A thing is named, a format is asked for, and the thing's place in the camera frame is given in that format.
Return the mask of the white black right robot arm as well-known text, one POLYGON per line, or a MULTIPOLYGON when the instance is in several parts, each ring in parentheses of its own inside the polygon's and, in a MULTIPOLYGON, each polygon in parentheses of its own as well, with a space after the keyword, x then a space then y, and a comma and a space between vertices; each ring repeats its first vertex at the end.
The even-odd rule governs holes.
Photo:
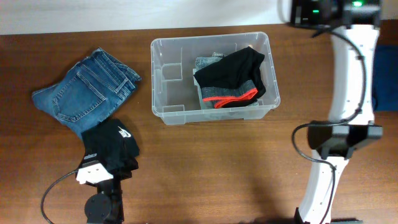
POLYGON ((381 1, 293 0, 289 25, 330 34, 334 55, 333 99, 326 121, 307 129, 311 161, 307 189, 294 223, 332 223, 331 208, 340 177, 357 149, 379 140, 371 98, 373 61, 381 25, 381 1))

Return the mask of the clear plastic storage bin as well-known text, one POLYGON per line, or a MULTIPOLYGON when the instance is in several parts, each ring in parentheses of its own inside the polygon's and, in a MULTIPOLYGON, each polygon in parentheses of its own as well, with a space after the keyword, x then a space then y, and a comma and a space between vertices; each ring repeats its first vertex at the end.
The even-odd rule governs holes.
POLYGON ((152 112, 166 125, 227 119, 261 119, 280 105, 269 37, 264 32, 160 38, 150 45, 152 112), (264 54, 261 79, 266 92, 256 106, 203 109, 194 84, 195 60, 229 55, 245 47, 264 54))

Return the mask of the black Nike garment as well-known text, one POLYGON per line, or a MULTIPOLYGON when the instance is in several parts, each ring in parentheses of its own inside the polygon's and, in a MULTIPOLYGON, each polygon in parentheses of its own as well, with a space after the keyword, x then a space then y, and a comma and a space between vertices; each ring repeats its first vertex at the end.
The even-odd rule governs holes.
POLYGON ((110 174, 120 175, 139 168, 137 142, 119 119, 107 119, 81 136, 85 154, 96 154, 110 174))

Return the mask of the dark blue shirt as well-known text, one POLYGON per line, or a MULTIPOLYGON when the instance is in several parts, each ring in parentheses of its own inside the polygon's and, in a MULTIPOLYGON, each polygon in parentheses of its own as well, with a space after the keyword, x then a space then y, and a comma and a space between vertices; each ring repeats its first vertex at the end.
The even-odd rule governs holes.
POLYGON ((397 46, 376 47, 372 100, 374 111, 397 111, 397 46))

